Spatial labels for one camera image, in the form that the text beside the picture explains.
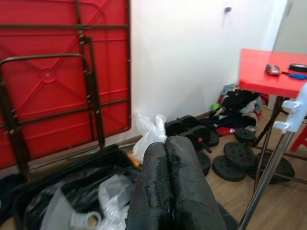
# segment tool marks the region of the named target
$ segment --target dumbbell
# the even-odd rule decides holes
[[[199,151],[202,148],[204,148],[205,150],[207,150],[207,152],[212,153],[211,149],[203,142],[202,138],[196,136],[191,131],[180,133],[178,136],[182,136],[182,137],[186,137],[190,139],[196,151]]]
[[[177,120],[181,121],[187,129],[191,129],[196,126],[202,125],[195,117],[191,115],[183,116],[182,118],[177,118]],[[208,147],[217,146],[220,142],[219,135],[214,131],[210,131],[210,134],[211,134],[211,138],[209,142],[206,142],[206,145]]]
[[[175,120],[166,123],[165,130],[167,136],[180,135],[189,138],[195,150],[205,148],[209,153],[212,152],[205,144],[209,142],[211,137],[210,131],[205,126],[196,126],[188,130],[180,120]]]

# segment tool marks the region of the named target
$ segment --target weight plate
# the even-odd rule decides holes
[[[252,179],[255,179],[255,178],[256,178],[256,170],[255,170],[255,169],[253,169],[253,170],[248,170],[248,171],[247,171],[247,174],[248,174],[248,176],[249,176],[250,178],[252,178]],[[269,184],[276,184],[276,183],[278,183],[278,181],[276,181],[275,178],[273,177],[273,178],[271,179],[271,181],[270,181]]]
[[[225,156],[218,156],[213,160],[212,169],[214,172],[224,180],[227,181],[242,181],[246,172],[227,162]]]
[[[235,132],[235,137],[241,143],[245,143],[247,141],[254,142],[257,139],[256,135],[252,131],[244,128],[237,129]]]
[[[166,135],[169,136],[176,136],[179,133],[186,131],[186,127],[180,121],[170,121],[165,124],[165,132]]]
[[[211,167],[211,160],[209,157],[207,157],[205,154],[203,154],[202,152],[196,152],[198,161],[201,164],[201,169],[202,172],[205,176],[208,175],[209,169]]]
[[[190,131],[183,132],[183,133],[180,133],[179,136],[188,138],[192,142],[195,150],[202,149],[202,147],[200,148],[200,144],[198,143],[198,138],[192,132]]]
[[[269,162],[270,157],[271,157],[271,153],[269,153],[269,152],[264,153],[263,160],[262,160],[262,166],[261,166],[262,169],[265,168],[265,166]],[[260,153],[257,154],[257,156],[256,156],[257,164],[258,164],[259,160],[260,160]],[[282,158],[281,161],[279,162],[277,169],[276,169],[276,173],[282,174],[282,175],[285,175],[285,176],[290,176],[290,177],[295,176],[295,171],[294,171],[291,163],[289,161],[287,161],[285,158]],[[251,178],[253,178],[253,179],[256,178],[256,171],[255,170],[248,172],[248,174]],[[273,176],[271,181],[270,181],[270,184],[276,184],[276,183],[288,182],[288,181],[290,181],[290,180],[286,179],[286,178],[279,177],[279,176]]]
[[[199,121],[195,117],[190,115],[183,116],[182,118],[179,119],[179,121],[182,122],[185,125],[185,127],[188,129],[200,125]]]
[[[224,153],[230,164],[242,170],[252,170],[256,166],[256,156],[250,147],[239,142],[224,145]]]
[[[194,133],[195,136],[197,136],[198,138],[201,138],[203,143],[205,143],[206,145],[209,143],[211,133],[206,126],[196,126],[189,131]]]
[[[210,131],[210,140],[207,144],[209,147],[217,146],[220,142],[220,137],[216,132]]]

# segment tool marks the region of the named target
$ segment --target red tabletop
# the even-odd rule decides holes
[[[274,77],[264,72],[267,64],[277,65],[281,71],[287,72],[292,63],[307,65],[307,54],[242,49],[239,87],[254,92],[296,98],[307,80],[297,80],[286,74]]]

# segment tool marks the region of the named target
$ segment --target pile of clothes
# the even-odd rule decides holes
[[[262,106],[268,103],[267,94],[246,91],[233,84],[226,85],[219,98],[220,107],[199,122],[220,136],[234,134],[237,128],[256,132]]]

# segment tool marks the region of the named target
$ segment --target white plastic bag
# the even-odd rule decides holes
[[[143,164],[144,153],[148,146],[154,142],[165,142],[165,122],[166,117],[157,115],[155,117],[155,124],[140,113],[135,115],[136,128],[142,134],[142,138],[134,145],[132,157],[139,163]]]
[[[117,174],[100,184],[98,200],[104,219],[97,230],[125,230],[132,187],[127,177]]]

